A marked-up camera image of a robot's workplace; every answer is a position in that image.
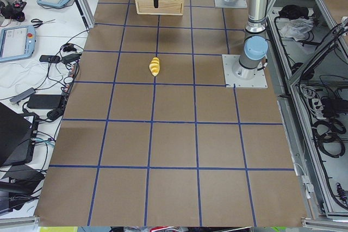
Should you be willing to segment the wooden drawer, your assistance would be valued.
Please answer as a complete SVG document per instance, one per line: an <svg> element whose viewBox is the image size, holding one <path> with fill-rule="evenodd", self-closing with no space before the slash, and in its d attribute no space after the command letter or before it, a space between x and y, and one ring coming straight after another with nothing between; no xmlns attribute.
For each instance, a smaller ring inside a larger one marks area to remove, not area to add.
<svg viewBox="0 0 348 232"><path fill-rule="evenodd" d="M139 8L154 9L153 0L135 0ZM184 4L184 0L159 0L158 9L164 8L179 8Z"/></svg>

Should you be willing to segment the wooden drawer cabinet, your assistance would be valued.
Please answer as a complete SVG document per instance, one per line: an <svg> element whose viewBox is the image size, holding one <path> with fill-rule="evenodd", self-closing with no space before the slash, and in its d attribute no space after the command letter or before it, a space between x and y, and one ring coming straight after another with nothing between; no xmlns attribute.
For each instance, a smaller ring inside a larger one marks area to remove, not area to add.
<svg viewBox="0 0 348 232"><path fill-rule="evenodd" d="M183 15L185 0L135 0L140 15Z"/></svg>

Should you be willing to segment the toy bread loaf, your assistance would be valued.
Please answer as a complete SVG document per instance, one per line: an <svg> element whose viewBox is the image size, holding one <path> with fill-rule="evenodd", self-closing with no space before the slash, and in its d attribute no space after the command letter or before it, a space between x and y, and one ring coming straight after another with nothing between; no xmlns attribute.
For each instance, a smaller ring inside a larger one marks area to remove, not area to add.
<svg viewBox="0 0 348 232"><path fill-rule="evenodd" d="M149 67L151 75L156 77L160 72L160 60L159 60L159 58L158 57L152 58L148 67Z"/></svg>

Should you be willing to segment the scissors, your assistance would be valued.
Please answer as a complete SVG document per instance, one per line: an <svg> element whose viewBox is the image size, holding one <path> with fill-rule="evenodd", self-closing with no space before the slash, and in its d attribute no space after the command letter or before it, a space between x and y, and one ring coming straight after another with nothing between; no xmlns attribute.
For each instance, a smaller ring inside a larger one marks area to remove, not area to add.
<svg viewBox="0 0 348 232"><path fill-rule="evenodd" d="M30 21L32 23L32 26L34 28L39 28L41 27L42 25L44 24L48 24L48 23L54 23L55 22L55 19L52 19L52 20L48 20L48 21L43 21L43 20L40 20L38 18L34 18Z"/></svg>

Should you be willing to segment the blue teach pendant near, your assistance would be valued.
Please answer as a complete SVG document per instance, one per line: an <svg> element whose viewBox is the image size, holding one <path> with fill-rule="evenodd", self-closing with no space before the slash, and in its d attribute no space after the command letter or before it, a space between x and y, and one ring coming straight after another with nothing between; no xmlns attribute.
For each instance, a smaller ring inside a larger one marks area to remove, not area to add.
<svg viewBox="0 0 348 232"><path fill-rule="evenodd" d="M32 25L1 30L1 62L30 58L35 49L36 30Z"/></svg>

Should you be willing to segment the white crumpled cloth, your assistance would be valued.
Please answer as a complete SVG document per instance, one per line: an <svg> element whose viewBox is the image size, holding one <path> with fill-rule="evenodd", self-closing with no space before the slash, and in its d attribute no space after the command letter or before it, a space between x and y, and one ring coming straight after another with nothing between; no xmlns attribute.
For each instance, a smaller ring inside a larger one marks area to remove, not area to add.
<svg viewBox="0 0 348 232"><path fill-rule="evenodd" d="M281 37L293 38L295 41L305 40L313 29L314 22L305 18L298 18L287 22L279 33Z"/></svg>

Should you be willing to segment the black power adapter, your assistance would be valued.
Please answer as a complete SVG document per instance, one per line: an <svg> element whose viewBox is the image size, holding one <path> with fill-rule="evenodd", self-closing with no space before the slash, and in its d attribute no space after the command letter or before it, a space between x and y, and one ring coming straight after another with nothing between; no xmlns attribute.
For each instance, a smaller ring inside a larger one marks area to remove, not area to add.
<svg viewBox="0 0 348 232"><path fill-rule="evenodd" d="M30 109L55 109L59 106L61 95L34 94L30 96L27 107Z"/></svg>

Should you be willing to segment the black laptop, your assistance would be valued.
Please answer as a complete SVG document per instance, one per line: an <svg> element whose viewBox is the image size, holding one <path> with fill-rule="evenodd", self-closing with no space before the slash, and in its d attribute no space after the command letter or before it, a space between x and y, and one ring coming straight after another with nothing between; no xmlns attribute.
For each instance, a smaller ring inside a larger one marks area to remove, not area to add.
<svg viewBox="0 0 348 232"><path fill-rule="evenodd" d="M23 165L32 161L38 115L18 114L1 104L1 166Z"/></svg>

